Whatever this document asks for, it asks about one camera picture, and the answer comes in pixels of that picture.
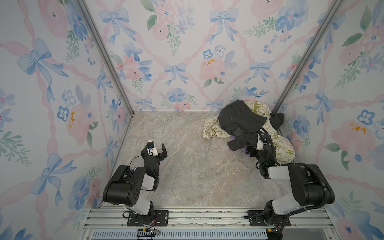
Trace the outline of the dark grey garment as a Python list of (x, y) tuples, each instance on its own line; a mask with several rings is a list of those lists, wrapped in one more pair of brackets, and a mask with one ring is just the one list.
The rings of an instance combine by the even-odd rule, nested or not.
[(235, 139), (228, 142), (230, 150), (237, 151), (247, 145), (256, 147), (259, 141), (269, 144), (272, 137), (263, 125), (269, 120), (273, 129), (284, 123), (285, 115), (270, 114), (270, 118), (254, 113), (244, 101), (235, 101), (222, 109), (218, 116), (220, 127)]

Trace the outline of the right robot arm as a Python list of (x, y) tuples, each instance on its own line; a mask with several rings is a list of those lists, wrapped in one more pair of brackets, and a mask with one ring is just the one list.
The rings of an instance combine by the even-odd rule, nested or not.
[(289, 218), (303, 212), (323, 208), (335, 201), (335, 193), (317, 165), (304, 163), (279, 164), (276, 148), (264, 145), (258, 150), (247, 146), (246, 154), (257, 159), (256, 167), (266, 180), (287, 180), (291, 191), (270, 200), (262, 211), (249, 210), (245, 219), (251, 226), (269, 226), (272, 233), (280, 233), (289, 225)]

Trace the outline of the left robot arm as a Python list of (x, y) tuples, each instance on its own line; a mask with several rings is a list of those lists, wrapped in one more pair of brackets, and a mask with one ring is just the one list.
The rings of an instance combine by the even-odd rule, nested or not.
[(122, 205), (127, 209), (123, 218), (127, 225), (152, 227), (164, 214), (155, 211), (153, 202), (141, 195), (142, 191), (154, 192), (160, 182), (160, 163), (168, 157), (165, 145), (158, 152), (154, 141), (147, 142), (141, 150), (143, 167), (120, 165), (107, 183), (103, 192), (103, 201), (112, 205)]

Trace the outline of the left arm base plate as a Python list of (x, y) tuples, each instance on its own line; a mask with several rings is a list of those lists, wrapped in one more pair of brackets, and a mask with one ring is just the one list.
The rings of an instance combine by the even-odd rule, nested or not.
[(169, 222), (168, 210), (154, 210), (147, 215), (130, 213), (127, 219), (128, 227), (167, 227)]

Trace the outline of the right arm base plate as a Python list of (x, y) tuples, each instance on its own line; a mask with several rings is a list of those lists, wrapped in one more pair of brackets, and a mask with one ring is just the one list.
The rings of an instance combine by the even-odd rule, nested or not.
[(262, 210), (248, 210), (244, 219), (250, 222), (251, 227), (271, 227), (281, 226), (285, 216), (274, 213), (265, 213)]

